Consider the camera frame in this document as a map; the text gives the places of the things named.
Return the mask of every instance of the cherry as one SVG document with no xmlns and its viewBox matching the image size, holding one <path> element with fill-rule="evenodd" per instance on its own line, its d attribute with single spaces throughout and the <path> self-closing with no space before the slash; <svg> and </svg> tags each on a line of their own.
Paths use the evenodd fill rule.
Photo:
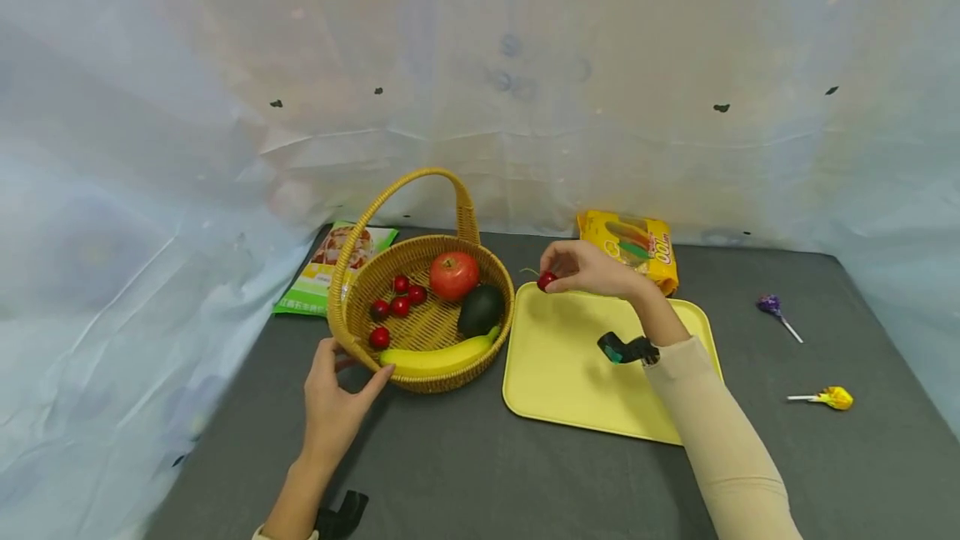
<svg viewBox="0 0 960 540">
<path fill-rule="evenodd" d="M 405 296 L 397 296 L 390 301 L 390 312 L 397 315 L 398 318 L 405 318 L 410 313 L 410 299 Z"/>
<path fill-rule="evenodd" d="M 370 332 L 370 345 L 378 351 L 382 351 L 390 346 L 390 330 L 386 327 L 377 327 Z"/>
<path fill-rule="evenodd" d="M 412 285 L 408 295 L 410 302 L 415 305 L 423 305 L 426 302 L 426 288 L 423 286 Z"/>
<path fill-rule="evenodd" d="M 393 279 L 393 291 L 397 294 L 406 294 L 410 289 L 410 278 L 405 275 L 398 275 Z"/>
<path fill-rule="evenodd" d="M 370 306 L 370 318 L 373 321 L 383 321 L 390 317 L 390 305 L 385 300 L 375 300 Z"/>
<path fill-rule="evenodd" d="M 544 271 L 541 278 L 537 280 L 537 288 L 541 288 L 544 292 L 546 292 L 546 287 L 550 286 L 550 282 L 555 282 L 556 280 L 557 276 L 553 271 Z"/>
</svg>

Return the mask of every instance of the yellow tray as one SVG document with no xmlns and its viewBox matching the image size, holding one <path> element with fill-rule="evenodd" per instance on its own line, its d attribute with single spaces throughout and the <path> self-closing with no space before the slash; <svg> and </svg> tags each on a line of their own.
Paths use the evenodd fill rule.
<svg viewBox="0 0 960 540">
<path fill-rule="evenodd" d="M 720 374 L 707 314 L 670 300 L 690 333 L 707 347 Z M 643 334 L 625 301 L 582 292 L 545 294 L 536 283 L 517 290 L 503 400 L 522 418 L 683 445 L 643 364 L 614 365 L 598 339 L 615 332 L 625 343 Z"/>
</svg>

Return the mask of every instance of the gray table surface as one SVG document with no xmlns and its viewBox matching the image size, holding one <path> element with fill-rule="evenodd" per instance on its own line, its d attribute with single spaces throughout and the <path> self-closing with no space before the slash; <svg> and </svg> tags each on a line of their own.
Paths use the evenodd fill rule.
<svg viewBox="0 0 960 540">
<path fill-rule="evenodd" d="M 482 235 L 517 285 L 550 239 Z M 960 538 L 958 440 L 833 257 L 677 246 L 677 262 L 677 297 L 707 313 L 804 538 Z M 807 344 L 753 306 L 770 292 Z M 321 318 L 270 320 L 147 538 L 250 538 L 296 457 L 303 380 L 328 333 Z M 334 507 L 346 489 L 370 495 L 354 540 L 715 538 L 681 447 L 512 414 L 505 357 L 447 394 L 385 391 L 329 491 Z M 836 383 L 850 412 L 783 401 Z"/>
</svg>

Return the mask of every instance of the translucent backdrop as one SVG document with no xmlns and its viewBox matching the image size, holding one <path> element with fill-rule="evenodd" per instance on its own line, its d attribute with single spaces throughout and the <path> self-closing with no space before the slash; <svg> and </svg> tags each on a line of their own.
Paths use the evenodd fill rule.
<svg viewBox="0 0 960 540">
<path fill-rule="evenodd" d="M 426 165 L 488 231 L 590 207 L 836 255 L 958 430 L 958 31 L 958 0 L 0 0 L 0 538 L 137 535 L 310 231 Z"/>
</svg>

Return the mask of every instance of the lollipop stick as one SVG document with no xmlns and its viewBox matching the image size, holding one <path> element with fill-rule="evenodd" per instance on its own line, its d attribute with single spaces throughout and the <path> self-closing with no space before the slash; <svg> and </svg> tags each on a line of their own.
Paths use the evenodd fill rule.
<svg viewBox="0 0 960 540">
<path fill-rule="evenodd" d="M 786 319 L 784 319 L 783 317 L 781 317 L 781 323 L 782 323 L 784 326 L 786 326 L 786 329 L 787 329 L 791 334 L 793 334 L 793 337 L 797 339 L 797 342 L 798 342 L 798 343 L 803 344 L 803 338 L 801 338 L 801 337 L 800 337 L 800 334 L 798 334 L 798 333 L 793 329 L 793 326 L 791 326 L 788 322 L 786 322 Z"/>
</svg>

